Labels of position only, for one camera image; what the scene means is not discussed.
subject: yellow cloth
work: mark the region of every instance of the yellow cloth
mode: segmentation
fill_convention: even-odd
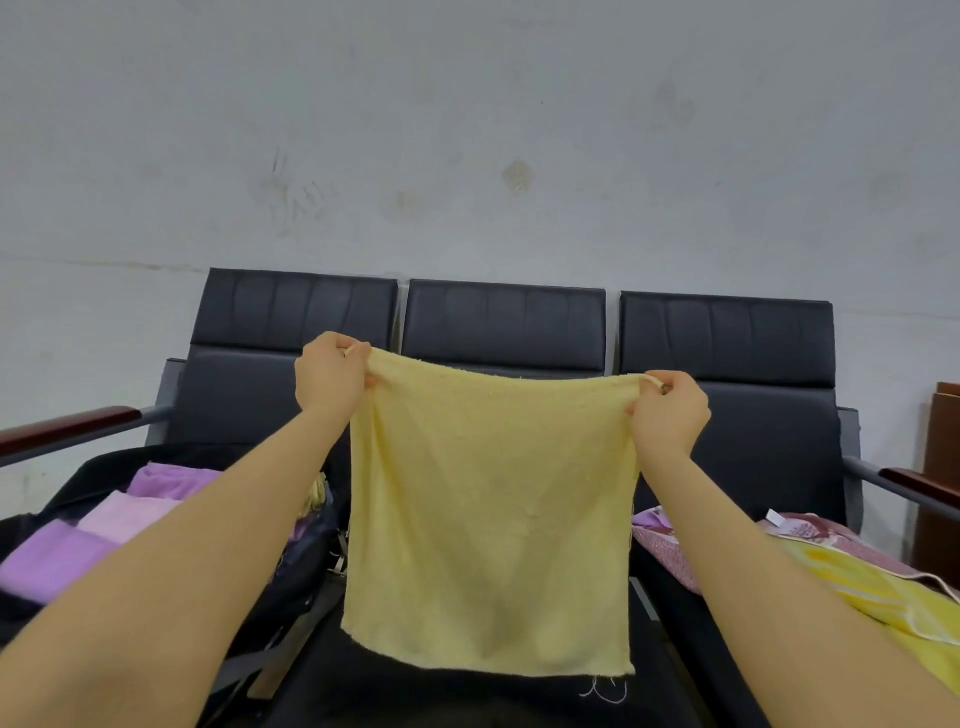
[[[633,674],[641,376],[535,381],[374,350],[350,423],[343,628],[418,667]]]
[[[960,604],[829,546],[774,538],[960,696]]]

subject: black bag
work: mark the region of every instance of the black bag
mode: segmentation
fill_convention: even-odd
[[[110,452],[87,461],[38,514],[23,514],[0,521],[0,561],[30,538],[43,525],[62,519],[81,519],[113,491],[126,491],[140,468],[148,463],[182,465],[223,471],[252,449],[250,445],[155,445]],[[347,494],[337,494],[330,507],[344,511]],[[342,513],[338,514],[340,522]],[[244,629],[234,641],[230,654],[248,648],[244,639],[276,630],[285,621],[297,617],[316,592],[324,574],[336,529],[319,534],[307,548],[297,549],[296,560],[284,559],[282,569],[264,589],[253,606]],[[0,592],[0,645],[8,644],[42,605]]]

